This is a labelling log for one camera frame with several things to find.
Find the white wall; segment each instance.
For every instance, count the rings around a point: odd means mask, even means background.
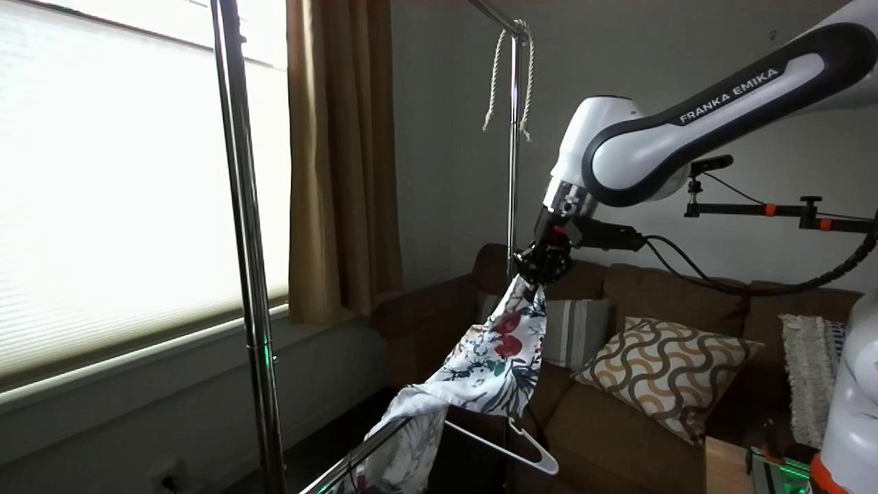
[[[773,51],[842,4],[500,2],[529,21],[537,43],[534,141],[522,143],[520,161],[520,246],[529,241],[561,136],[583,98],[617,94],[658,112]],[[500,71],[499,118],[483,134],[498,29],[463,0],[399,0],[393,7],[401,234],[407,281],[419,286],[466,272],[482,243],[505,238],[508,52]],[[777,32],[774,40],[771,31]],[[876,109],[786,120],[719,149],[716,154],[736,159],[719,174],[768,202],[795,204],[802,195],[823,195],[824,211],[871,216],[878,207],[872,190],[876,122]],[[703,185],[704,202],[738,201],[708,179]],[[844,260],[861,239],[802,231],[793,219],[685,219],[686,202],[681,191],[637,207],[604,207],[597,217],[668,236],[708,273],[739,280],[810,278]],[[648,250],[578,255],[659,265]],[[869,289],[877,272],[878,257],[872,257],[834,286]]]
[[[356,319],[318,331],[273,323],[286,446],[386,383],[385,344]],[[2,492],[152,494],[148,471],[185,463],[193,491],[258,468],[244,329],[0,409]]]

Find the brown curtain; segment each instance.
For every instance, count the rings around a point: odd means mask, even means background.
[[[388,0],[287,0],[290,313],[337,323],[402,285]]]

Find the couch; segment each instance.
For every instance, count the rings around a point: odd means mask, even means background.
[[[375,309],[371,325],[390,347],[393,385],[401,387],[428,378],[466,328],[475,323],[479,293],[505,292],[504,256],[502,245],[488,244],[477,255],[471,273],[403,294]],[[726,282],[745,286],[738,281]],[[767,281],[750,284],[775,285]],[[707,422],[708,436],[741,446],[760,444],[762,426],[769,418],[778,426],[781,445],[793,442],[778,315],[808,314],[846,322],[860,296],[844,290],[818,289],[748,299],[698,287],[657,269],[583,261],[577,261],[559,283],[546,288],[549,300],[611,299],[614,309],[608,338],[622,329],[626,316],[642,316],[765,344],[742,369]],[[510,490],[528,494],[704,492],[701,449],[629,405],[576,382],[571,374],[544,362],[530,402],[560,472],[547,476],[511,461],[507,472]],[[502,422],[497,418],[461,410],[451,410],[450,417],[483,437],[500,438]],[[530,415],[523,422],[536,434]],[[512,437],[512,448],[534,457],[525,451],[523,441]]]

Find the rope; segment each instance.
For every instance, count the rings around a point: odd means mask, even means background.
[[[530,95],[534,86],[534,59],[536,56],[536,47],[534,45],[534,35],[530,31],[528,23],[521,19],[516,19],[515,23],[521,26],[522,30],[528,35],[528,85],[525,90],[524,111],[522,112],[521,121],[518,122],[518,130],[524,134],[524,137],[530,142],[528,117],[530,115]],[[500,37],[497,39],[497,47],[494,49],[494,60],[493,66],[491,67],[491,97],[488,99],[488,111],[485,114],[485,125],[482,126],[483,131],[488,129],[488,124],[491,123],[491,118],[493,117],[494,106],[497,103],[497,69],[500,66],[500,51],[503,49],[503,40],[506,38],[506,34],[505,29],[500,32]]]

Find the window blind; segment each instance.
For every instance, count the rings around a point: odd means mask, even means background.
[[[246,71],[277,298],[286,73]],[[0,390],[241,306],[219,98],[210,51],[0,0]]]

